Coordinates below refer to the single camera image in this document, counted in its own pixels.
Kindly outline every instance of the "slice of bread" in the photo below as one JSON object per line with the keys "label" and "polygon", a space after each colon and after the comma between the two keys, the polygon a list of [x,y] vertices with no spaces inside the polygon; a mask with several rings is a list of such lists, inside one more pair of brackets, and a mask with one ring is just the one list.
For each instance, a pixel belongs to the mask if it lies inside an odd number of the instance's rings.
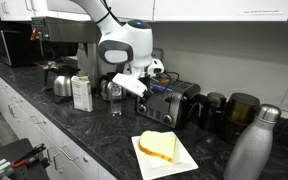
{"label": "slice of bread", "polygon": [[156,131],[145,131],[140,137],[139,149],[144,153],[173,163],[176,137]]}

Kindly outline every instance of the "white plate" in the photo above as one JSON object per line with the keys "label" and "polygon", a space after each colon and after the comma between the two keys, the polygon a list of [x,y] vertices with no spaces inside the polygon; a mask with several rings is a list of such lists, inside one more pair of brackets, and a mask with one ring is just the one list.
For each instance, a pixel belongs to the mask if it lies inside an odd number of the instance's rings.
{"label": "white plate", "polygon": [[[164,134],[167,134],[169,136],[176,136],[173,132],[165,132]],[[132,137],[133,146],[144,180],[156,179],[159,177],[190,171],[198,168],[197,164],[178,138],[176,138],[173,163],[169,163],[168,161],[165,161],[163,159],[145,154],[138,148],[139,141],[140,136]]]}

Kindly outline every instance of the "label sticker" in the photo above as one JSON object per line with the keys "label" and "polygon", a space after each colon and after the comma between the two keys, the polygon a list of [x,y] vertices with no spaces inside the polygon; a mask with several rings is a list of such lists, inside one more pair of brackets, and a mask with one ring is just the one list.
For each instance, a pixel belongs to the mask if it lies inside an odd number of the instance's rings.
{"label": "label sticker", "polygon": [[282,13],[283,12],[280,10],[250,10],[250,11],[243,11],[241,15],[276,15]]}

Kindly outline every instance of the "black thermos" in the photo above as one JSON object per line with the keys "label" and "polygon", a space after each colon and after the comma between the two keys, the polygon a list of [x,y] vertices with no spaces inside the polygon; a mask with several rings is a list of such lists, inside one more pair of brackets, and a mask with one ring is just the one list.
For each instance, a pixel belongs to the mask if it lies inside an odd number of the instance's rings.
{"label": "black thermos", "polygon": [[225,103],[226,97],[224,95],[216,92],[209,93],[198,121],[200,128],[217,134]]}

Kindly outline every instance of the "white cabinet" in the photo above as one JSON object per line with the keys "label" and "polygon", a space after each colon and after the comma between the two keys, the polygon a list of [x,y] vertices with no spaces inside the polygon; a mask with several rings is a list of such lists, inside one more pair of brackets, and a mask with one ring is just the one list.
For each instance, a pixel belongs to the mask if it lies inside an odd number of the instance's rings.
{"label": "white cabinet", "polygon": [[17,7],[14,0],[0,0],[0,18],[2,21],[11,21],[17,16]]}
{"label": "white cabinet", "polygon": [[58,17],[47,9],[46,0],[0,0],[2,21],[31,21],[34,16]]}
{"label": "white cabinet", "polygon": [[49,11],[47,9],[46,0],[27,0],[27,1],[31,1],[34,16],[58,17],[56,11]]}
{"label": "white cabinet", "polygon": [[52,132],[54,142],[58,145],[63,155],[79,167],[87,177],[90,179],[98,179],[97,162],[56,126],[52,127]]}
{"label": "white cabinet", "polygon": [[154,0],[112,0],[111,4],[112,12],[118,18],[153,20]]}
{"label": "white cabinet", "polygon": [[155,0],[154,21],[286,21],[288,0]]}
{"label": "white cabinet", "polygon": [[97,180],[98,163],[0,78],[0,112],[20,138],[45,144],[52,180]]}

